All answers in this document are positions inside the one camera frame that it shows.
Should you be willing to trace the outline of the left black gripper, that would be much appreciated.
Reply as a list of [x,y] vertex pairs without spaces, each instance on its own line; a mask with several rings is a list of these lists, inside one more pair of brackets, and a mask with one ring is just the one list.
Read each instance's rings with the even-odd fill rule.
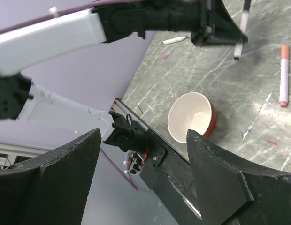
[[[148,0],[145,2],[145,28],[151,31],[190,32],[195,46],[235,45],[248,42],[235,24],[223,1]],[[206,12],[206,31],[201,16]]]

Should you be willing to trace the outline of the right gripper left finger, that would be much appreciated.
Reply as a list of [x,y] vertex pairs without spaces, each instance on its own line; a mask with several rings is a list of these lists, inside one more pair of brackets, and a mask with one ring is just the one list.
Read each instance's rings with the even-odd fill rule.
[[80,224],[100,144],[100,131],[94,129],[0,170],[0,225]]

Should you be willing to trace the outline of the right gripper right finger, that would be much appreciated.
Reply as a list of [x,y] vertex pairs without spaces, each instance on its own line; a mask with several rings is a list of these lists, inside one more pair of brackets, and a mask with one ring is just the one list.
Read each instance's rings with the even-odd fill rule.
[[187,133],[187,150],[205,225],[291,225],[291,172],[246,160]]

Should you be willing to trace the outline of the black pen cap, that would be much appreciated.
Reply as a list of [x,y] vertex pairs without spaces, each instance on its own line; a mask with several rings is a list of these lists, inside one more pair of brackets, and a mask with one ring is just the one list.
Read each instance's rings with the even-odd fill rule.
[[251,0],[244,0],[243,12],[249,12],[251,6]]

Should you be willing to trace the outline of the white pen green tip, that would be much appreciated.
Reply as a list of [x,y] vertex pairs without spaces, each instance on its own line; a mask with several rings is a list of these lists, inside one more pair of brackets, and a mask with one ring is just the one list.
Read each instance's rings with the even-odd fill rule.
[[162,43],[164,45],[170,45],[170,44],[182,42],[184,40],[187,40],[188,38],[189,38],[189,36],[179,36],[179,37],[175,37],[175,38],[164,40]]

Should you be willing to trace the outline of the white pen pink tip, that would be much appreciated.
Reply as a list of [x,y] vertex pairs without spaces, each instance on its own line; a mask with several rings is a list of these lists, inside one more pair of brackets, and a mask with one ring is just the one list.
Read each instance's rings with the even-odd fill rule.
[[280,61],[280,90],[279,105],[286,107],[288,105],[288,86],[289,86],[289,59]]

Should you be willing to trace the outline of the pink pen cap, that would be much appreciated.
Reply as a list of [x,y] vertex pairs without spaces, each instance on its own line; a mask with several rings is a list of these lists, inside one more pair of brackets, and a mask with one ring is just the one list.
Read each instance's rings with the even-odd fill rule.
[[289,59],[290,58],[290,50],[288,45],[281,46],[281,58],[282,59]]

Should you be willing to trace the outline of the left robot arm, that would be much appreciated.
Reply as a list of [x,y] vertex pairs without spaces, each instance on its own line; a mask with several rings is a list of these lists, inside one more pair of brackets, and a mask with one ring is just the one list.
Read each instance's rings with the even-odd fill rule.
[[110,113],[35,85],[21,72],[43,61],[147,31],[189,32],[195,46],[248,41],[220,0],[98,0],[0,30],[0,120],[41,120],[73,131],[113,130]]

